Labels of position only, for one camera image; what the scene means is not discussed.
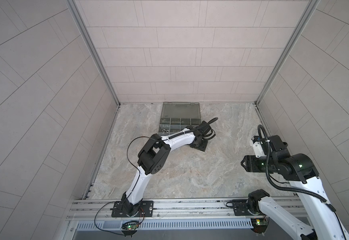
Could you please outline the grey plastic organizer box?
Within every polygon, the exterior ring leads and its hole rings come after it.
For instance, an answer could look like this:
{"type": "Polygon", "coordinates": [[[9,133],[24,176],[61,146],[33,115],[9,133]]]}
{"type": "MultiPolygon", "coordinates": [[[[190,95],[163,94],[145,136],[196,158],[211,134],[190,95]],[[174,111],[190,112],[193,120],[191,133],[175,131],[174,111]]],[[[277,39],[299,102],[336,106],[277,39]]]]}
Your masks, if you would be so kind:
{"type": "Polygon", "coordinates": [[[201,124],[199,103],[164,102],[160,123],[159,136],[167,136],[182,131],[187,126],[201,124]]]}

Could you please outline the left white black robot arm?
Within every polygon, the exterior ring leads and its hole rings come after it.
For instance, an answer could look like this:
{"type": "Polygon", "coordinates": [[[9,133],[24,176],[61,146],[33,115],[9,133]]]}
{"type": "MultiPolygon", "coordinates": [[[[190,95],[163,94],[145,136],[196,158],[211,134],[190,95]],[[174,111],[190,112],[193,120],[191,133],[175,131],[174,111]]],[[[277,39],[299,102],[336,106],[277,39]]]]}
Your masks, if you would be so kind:
{"type": "Polygon", "coordinates": [[[121,200],[115,203],[112,217],[134,217],[141,213],[144,210],[144,191],[152,176],[163,168],[170,152],[186,145],[204,152],[208,141],[215,137],[215,131],[210,125],[217,120],[218,118],[213,118],[209,122],[201,122],[196,127],[187,126],[182,131],[168,136],[154,134],[149,137],[138,153],[134,180],[130,188],[123,193],[121,200]]]}

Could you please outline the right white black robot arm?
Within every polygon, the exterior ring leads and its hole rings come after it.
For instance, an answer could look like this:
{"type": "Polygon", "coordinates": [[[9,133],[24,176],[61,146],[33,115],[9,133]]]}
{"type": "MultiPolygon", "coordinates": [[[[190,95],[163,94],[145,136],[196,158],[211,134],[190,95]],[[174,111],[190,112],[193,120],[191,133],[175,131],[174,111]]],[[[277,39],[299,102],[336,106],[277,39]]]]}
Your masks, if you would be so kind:
{"type": "Polygon", "coordinates": [[[250,141],[254,155],[244,156],[241,165],[249,173],[264,173],[277,190],[296,193],[311,221],[307,225],[281,207],[265,190],[256,190],[244,203],[226,204],[236,215],[263,216],[252,222],[253,231],[263,233],[267,221],[273,220],[294,240],[349,240],[335,207],[324,190],[317,168],[305,154],[290,155],[287,143],[277,135],[257,135],[250,141]]]}

